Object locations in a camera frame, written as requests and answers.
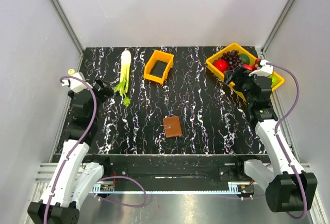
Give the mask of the small orange plastic bin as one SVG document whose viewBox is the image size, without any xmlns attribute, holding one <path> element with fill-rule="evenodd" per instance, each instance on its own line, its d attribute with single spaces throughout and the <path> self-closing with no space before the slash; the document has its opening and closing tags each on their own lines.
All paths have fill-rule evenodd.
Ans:
<svg viewBox="0 0 330 224">
<path fill-rule="evenodd" d="M 160 50 L 154 50 L 144 68 L 144 78 L 159 84 L 164 84 L 170 69 L 174 64 L 174 55 Z"/>
</svg>

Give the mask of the brown leather card holder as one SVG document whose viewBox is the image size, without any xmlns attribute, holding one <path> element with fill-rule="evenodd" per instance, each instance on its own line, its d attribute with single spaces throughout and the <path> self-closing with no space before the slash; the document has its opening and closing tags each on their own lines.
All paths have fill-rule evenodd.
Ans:
<svg viewBox="0 0 330 224">
<path fill-rule="evenodd" d="M 182 128 L 178 116 L 165 117 L 163 119 L 163 128 L 166 138 L 182 136 Z"/>
</svg>

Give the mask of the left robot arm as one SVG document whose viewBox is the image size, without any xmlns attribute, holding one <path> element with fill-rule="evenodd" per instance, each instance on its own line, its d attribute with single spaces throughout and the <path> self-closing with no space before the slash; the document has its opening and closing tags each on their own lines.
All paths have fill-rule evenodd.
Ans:
<svg viewBox="0 0 330 224">
<path fill-rule="evenodd" d="M 114 95 L 113 89 L 99 78 L 90 85 L 80 74 L 63 76 L 60 82 L 70 89 L 73 110 L 53 176 L 40 200 L 28 206 L 33 223 L 77 223 L 97 180 L 107 180 L 112 173 L 109 159 L 100 156 L 87 163 L 80 175 L 78 171 L 97 132 L 98 107 Z"/>
</svg>

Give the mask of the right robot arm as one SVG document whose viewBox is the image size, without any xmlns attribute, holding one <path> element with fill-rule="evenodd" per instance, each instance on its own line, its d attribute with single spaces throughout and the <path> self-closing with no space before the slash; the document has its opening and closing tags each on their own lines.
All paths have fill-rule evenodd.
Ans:
<svg viewBox="0 0 330 224">
<path fill-rule="evenodd" d="M 269 169 L 262 161 L 250 159 L 237 165 L 234 172 L 238 179 L 250 177 L 264 190 L 272 212 L 286 212 L 292 218 L 296 218 L 293 212 L 301 212 L 298 219 L 303 219 L 311 208 L 318 182 L 295 158 L 279 128 L 283 120 L 277 118 L 271 103 L 272 66 L 266 63 L 253 72 L 239 66 L 224 73 L 224 84 L 234 83 L 234 90 L 243 94 L 245 113 L 272 165 Z"/>
</svg>

